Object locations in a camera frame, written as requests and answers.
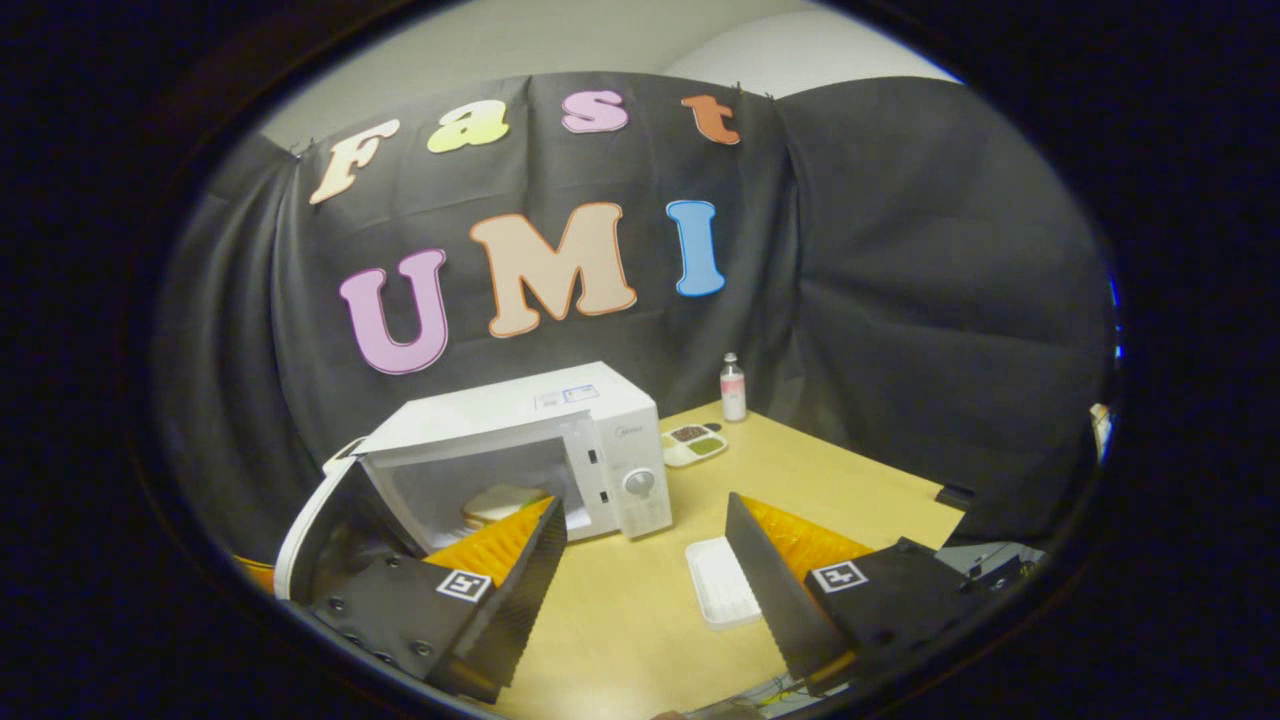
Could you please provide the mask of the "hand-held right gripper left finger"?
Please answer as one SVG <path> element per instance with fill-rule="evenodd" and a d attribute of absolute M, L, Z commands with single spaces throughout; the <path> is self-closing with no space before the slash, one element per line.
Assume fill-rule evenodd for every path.
<path fill-rule="evenodd" d="M 566 544 L 563 503 L 545 497 L 425 559 L 374 553 L 311 593 L 310 610 L 388 667 L 492 705 L 515 678 Z"/>

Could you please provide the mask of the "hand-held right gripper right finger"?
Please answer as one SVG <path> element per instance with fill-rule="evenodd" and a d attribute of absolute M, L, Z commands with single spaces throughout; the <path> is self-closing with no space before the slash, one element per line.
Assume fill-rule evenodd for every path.
<path fill-rule="evenodd" d="M 1021 579 L 1015 543 L 943 547 L 929 500 L 809 519 L 728 496 L 724 536 L 791 678 L 806 691 L 895 674 Z"/>

